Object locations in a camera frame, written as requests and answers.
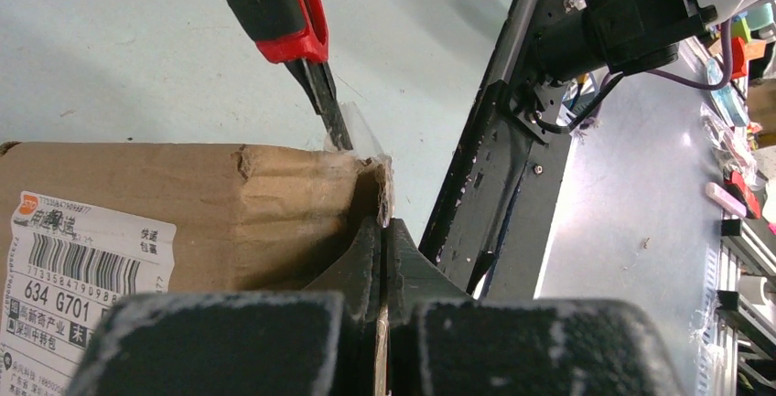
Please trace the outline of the brown cardboard express box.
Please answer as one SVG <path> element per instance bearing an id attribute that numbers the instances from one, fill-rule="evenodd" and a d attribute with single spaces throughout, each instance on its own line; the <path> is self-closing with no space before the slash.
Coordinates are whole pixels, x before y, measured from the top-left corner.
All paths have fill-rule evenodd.
<path id="1" fill-rule="evenodd" d="M 1 392 L 60 395 L 142 293 L 299 289 L 393 207 L 391 161 L 256 144 L 1 146 Z"/>

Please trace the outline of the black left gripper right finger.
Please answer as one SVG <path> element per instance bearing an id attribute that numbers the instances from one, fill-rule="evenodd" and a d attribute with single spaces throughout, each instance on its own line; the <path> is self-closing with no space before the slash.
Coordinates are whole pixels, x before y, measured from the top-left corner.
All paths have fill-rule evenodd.
<path id="1" fill-rule="evenodd" d="M 395 395 L 680 395 L 667 347 L 639 307 L 612 299 L 483 303 L 385 231 Z"/>

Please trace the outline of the red black utility knife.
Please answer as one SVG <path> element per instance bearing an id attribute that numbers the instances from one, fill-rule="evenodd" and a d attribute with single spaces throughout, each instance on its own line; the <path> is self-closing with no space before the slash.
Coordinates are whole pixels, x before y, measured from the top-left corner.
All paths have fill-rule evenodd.
<path id="1" fill-rule="evenodd" d="M 321 0 L 226 0 L 264 58 L 283 64 L 308 96 L 330 141 L 351 150 L 329 66 L 329 29 Z"/>

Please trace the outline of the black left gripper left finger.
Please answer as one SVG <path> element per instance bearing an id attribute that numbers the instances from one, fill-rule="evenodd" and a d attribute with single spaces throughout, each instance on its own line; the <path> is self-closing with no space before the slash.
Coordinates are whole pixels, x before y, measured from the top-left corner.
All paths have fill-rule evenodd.
<path id="1" fill-rule="evenodd" d="M 299 291 L 137 294 L 102 318 L 69 395 L 371 395 L 382 231 Z"/>

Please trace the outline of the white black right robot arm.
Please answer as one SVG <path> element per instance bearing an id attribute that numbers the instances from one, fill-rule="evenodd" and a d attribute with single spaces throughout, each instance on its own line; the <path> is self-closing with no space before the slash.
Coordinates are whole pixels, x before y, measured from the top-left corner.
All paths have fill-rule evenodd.
<path id="1" fill-rule="evenodd" d="M 553 80 L 571 80 L 602 67 L 629 76 L 673 62 L 680 41 L 759 1 L 584 0 L 581 9 L 551 14 L 533 51 L 540 71 Z"/>

